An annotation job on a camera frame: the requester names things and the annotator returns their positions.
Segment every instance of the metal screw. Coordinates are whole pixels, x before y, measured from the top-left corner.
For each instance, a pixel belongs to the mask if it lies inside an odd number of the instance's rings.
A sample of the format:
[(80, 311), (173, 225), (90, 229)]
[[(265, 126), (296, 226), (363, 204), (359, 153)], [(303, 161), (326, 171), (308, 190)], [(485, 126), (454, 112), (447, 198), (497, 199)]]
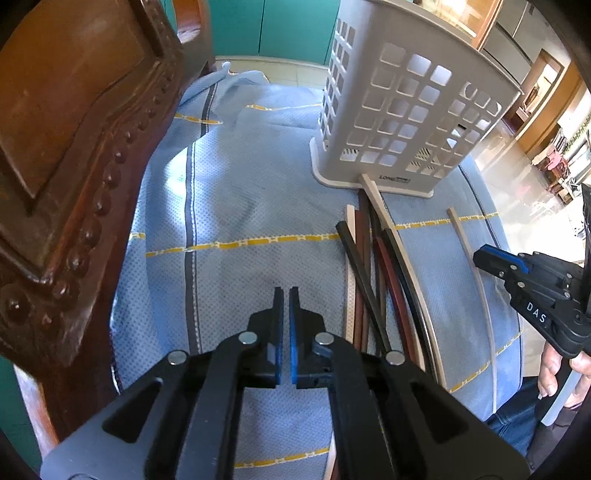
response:
[(182, 365), (187, 361), (187, 354), (182, 350), (173, 350), (166, 358), (171, 365)]
[(386, 361), (390, 365), (402, 365), (405, 360), (404, 353), (398, 350), (392, 350), (391, 352), (386, 353)]
[(247, 330), (238, 335), (238, 340), (240, 340), (240, 343), (243, 345), (252, 345), (258, 340), (258, 337), (255, 332), (249, 332)]
[(335, 341), (335, 337), (333, 337), (329, 332), (320, 332), (316, 334), (314, 341), (319, 345), (330, 345)]

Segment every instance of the wooden bed frame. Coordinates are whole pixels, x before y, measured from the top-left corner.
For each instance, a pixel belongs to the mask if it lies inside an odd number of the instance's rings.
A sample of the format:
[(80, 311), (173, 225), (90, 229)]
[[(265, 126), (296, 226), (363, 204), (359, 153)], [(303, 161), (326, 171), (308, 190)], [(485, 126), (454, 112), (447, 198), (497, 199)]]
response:
[(109, 315), (144, 169), (215, 69), (207, 0), (0, 15), (0, 355), (45, 455), (117, 395)]

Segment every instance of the jeans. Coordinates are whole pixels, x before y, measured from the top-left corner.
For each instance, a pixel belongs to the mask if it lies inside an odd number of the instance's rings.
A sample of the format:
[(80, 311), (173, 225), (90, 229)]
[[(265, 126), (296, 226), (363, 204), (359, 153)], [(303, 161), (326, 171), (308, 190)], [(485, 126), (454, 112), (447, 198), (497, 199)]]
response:
[(534, 411), (538, 395), (538, 377), (525, 377), (519, 391), (486, 421), (499, 437), (524, 457), (538, 423)]

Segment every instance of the wooden stick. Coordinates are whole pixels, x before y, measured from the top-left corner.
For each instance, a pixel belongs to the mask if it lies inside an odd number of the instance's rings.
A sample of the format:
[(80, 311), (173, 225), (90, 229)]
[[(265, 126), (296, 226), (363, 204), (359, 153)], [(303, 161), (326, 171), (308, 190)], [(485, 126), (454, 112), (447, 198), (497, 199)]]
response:
[(484, 317), (486, 321), (486, 332), (488, 334), (488, 342), (489, 347), (491, 349), (491, 370), (492, 370), (492, 412), (496, 412), (496, 390), (497, 390), (497, 383), (496, 383), (496, 346), (495, 346), (495, 334), (492, 329), (492, 319), (491, 319), (491, 311), (488, 307), (488, 301), (486, 300), (486, 293), (484, 290), (484, 283), (482, 281), (482, 275), (480, 274), (480, 270), (476, 268), (476, 265), (472, 261), (472, 256), (474, 255), (474, 251), (470, 247), (470, 242), (468, 241), (468, 237), (466, 236), (466, 232), (464, 231), (464, 227), (458, 217), (456, 210), (454, 207), (449, 207), (447, 209), (447, 215), (449, 219), (452, 221), (452, 225), (454, 230), (457, 233), (458, 238), (460, 239), (460, 243), (462, 244), (462, 249), (464, 250), (464, 254), (466, 255), (466, 259), (468, 260), (468, 264), (472, 269), (472, 275), (474, 275), (474, 281), (476, 282), (476, 288), (478, 290), (478, 296), (480, 297), (480, 302), (482, 303), (482, 310), (484, 311)]

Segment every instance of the black cable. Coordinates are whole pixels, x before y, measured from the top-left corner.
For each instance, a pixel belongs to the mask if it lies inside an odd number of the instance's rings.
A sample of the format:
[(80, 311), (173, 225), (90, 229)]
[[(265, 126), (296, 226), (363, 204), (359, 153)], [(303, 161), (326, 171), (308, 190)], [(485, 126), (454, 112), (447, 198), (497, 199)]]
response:
[(386, 332), (385, 322), (381, 319), (381, 312), (379, 311), (378, 301), (375, 298), (374, 291), (371, 286), (371, 280), (369, 279), (361, 256), (357, 251), (355, 241), (349, 231), (347, 222), (339, 222), (336, 224), (336, 231), (339, 234), (340, 241), (345, 248), (353, 273), (355, 274), (355, 280), (359, 287), (361, 294), (363, 295), (363, 301), (368, 309), (369, 317), (371, 318), (372, 324), (375, 330), (376, 344), (378, 349), (384, 354), (392, 350), (390, 340), (388, 339), (388, 333)]

